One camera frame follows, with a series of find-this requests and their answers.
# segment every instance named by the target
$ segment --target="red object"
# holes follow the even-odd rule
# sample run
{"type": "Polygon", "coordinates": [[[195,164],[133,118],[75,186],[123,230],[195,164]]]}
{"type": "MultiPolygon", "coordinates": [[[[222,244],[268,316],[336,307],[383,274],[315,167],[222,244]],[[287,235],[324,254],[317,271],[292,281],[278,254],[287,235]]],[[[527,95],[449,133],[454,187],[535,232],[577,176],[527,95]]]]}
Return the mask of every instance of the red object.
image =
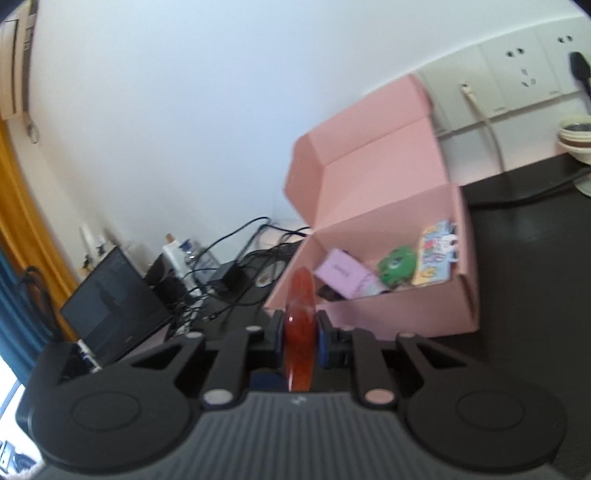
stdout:
{"type": "Polygon", "coordinates": [[[285,302],[284,360],[290,392],[310,391],[318,343],[315,314],[314,279],[301,267],[291,278],[285,302]]]}

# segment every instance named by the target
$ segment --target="metal screw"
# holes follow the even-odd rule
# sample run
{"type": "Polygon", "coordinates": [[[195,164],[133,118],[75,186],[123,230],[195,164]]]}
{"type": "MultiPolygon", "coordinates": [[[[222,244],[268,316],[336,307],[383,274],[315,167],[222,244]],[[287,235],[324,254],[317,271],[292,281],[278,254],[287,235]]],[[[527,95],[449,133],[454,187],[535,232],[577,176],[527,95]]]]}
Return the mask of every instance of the metal screw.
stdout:
{"type": "Polygon", "coordinates": [[[374,405],[387,405],[395,399],[394,392],[385,388],[373,388],[365,393],[365,400],[374,405]]]}
{"type": "Polygon", "coordinates": [[[210,405],[225,405],[230,403],[234,398],[232,392],[225,388],[212,388],[203,394],[203,399],[210,405]]]}

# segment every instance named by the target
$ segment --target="power outlet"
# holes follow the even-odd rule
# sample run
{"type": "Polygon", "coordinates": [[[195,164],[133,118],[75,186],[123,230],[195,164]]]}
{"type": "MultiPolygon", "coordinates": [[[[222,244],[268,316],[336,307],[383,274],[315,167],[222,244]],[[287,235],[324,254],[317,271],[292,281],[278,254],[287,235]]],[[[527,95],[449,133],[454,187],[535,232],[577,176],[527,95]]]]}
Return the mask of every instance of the power outlet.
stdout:
{"type": "Polygon", "coordinates": [[[554,72],[533,28],[493,38],[480,45],[509,109],[560,96],[554,72]]]}
{"type": "Polygon", "coordinates": [[[544,47],[560,91],[566,95],[580,90],[580,84],[570,73],[569,54],[579,51],[591,63],[591,21],[587,17],[565,18],[538,25],[535,34],[544,47]]]}
{"type": "Polygon", "coordinates": [[[460,91],[470,82],[480,107],[488,117],[507,112],[505,100],[480,49],[476,46],[435,60],[419,70],[436,106],[444,113],[447,126],[459,130],[477,124],[480,118],[460,91]]]}

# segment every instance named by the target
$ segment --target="box lid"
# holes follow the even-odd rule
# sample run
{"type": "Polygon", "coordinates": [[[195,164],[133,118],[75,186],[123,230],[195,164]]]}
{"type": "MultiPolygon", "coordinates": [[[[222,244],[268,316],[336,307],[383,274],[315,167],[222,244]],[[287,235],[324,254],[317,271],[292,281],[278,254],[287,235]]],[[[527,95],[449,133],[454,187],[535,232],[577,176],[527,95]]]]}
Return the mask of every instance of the box lid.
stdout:
{"type": "Polygon", "coordinates": [[[419,80],[395,80],[294,146],[285,196],[314,229],[448,182],[419,80]]]}

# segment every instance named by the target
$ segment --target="black plug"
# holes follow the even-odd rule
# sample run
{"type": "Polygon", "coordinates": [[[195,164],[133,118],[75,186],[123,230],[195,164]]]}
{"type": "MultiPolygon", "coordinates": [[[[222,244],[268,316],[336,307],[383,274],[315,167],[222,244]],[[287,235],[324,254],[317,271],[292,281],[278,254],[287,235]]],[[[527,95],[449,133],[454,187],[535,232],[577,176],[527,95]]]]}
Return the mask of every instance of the black plug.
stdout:
{"type": "Polygon", "coordinates": [[[570,73],[573,77],[583,84],[585,93],[591,100],[591,86],[589,85],[589,79],[591,79],[591,67],[589,62],[579,51],[572,51],[570,57],[570,73]]]}

